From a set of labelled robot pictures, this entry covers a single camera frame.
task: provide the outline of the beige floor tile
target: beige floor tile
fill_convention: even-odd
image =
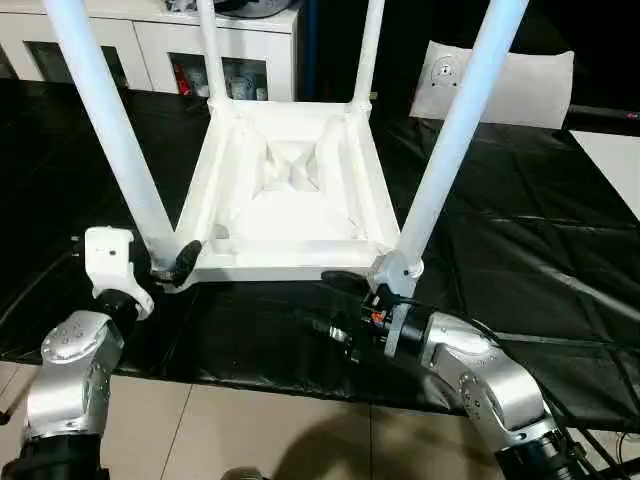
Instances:
[[[159,480],[190,385],[115,376],[102,465],[114,480]]]
[[[2,396],[3,390],[17,370],[18,365],[16,363],[0,362],[0,396]]]
[[[503,475],[469,420],[374,407],[374,480],[498,480]]]
[[[35,366],[21,365],[0,395],[0,410],[13,411],[9,424],[0,427],[0,466],[14,460],[20,454],[26,393],[37,372],[38,368]]]
[[[163,480],[369,479],[369,427],[366,405],[194,386]]]

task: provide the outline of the glass cabinet door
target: glass cabinet door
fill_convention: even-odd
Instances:
[[[209,95],[199,27],[134,22],[134,28],[155,91]],[[216,32],[229,97],[295,100],[293,35],[220,27]]]
[[[106,18],[90,21],[118,87],[152,90],[133,22]],[[57,42],[46,15],[0,14],[0,45],[21,80],[71,82]]]
[[[42,78],[45,82],[56,83],[73,83],[71,73],[67,68],[67,62],[62,55],[60,46],[55,42],[24,42],[29,52],[33,56]],[[116,82],[116,85],[120,88],[127,88],[129,86],[127,77],[124,74],[122,63],[120,63],[120,57],[118,57],[118,51],[115,47],[102,47],[102,53],[107,59],[109,70]]]
[[[180,95],[209,96],[209,82],[202,55],[169,52]],[[268,100],[267,65],[259,60],[223,58],[227,94],[235,100]]]
[[[0,46],[0,78],[18,78],[2,46]]]

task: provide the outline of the black cable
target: black cable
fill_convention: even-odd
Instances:
[[[616,457],[618,459],[618,463],[624,463],[624,459],[622,458],[622,444],[624,443],[624,439],[626,437],[626,432],[618,434],[618,439],[616,440]]]
[[[67,260],[73,255],[73,250],[68,250],[56,258],[51,264],[45,268],[42,272],[40,272],[30,283],[27,285],[22,292],[11,302],[11,304],[7,307],[7,309],[0,317],[0,325],[2,325],[9,316],[15,311],[18,306],[24,301],[25,298],[31,293],[31,291],[36,288],[44,278],[49,275],[53,270],[55,270],[62,262]]]

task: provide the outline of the black tarp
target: black tarp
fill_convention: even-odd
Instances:
[[[132,123],[175,223],[208,125],[205,102],[127,92]],[[93,225],[132,221],[70,86],[0,81],[0,311]],[[438,122],[381,118],[372,130],[404,221]],[[512,344],[590,428],[640,431],[623,382],[640,382],[638,221],[571,135],[481,125],[424,256],[416,297],[496,330],[625,344]],[[0,324],[0,359],[37,363],[44,335],[90,305],[82,265],[49,273]],[[437,390],[371,361],[356,365],[305,319],[353,308],[316,282],[199,285],[157,301],[121,373],[459,413]]]

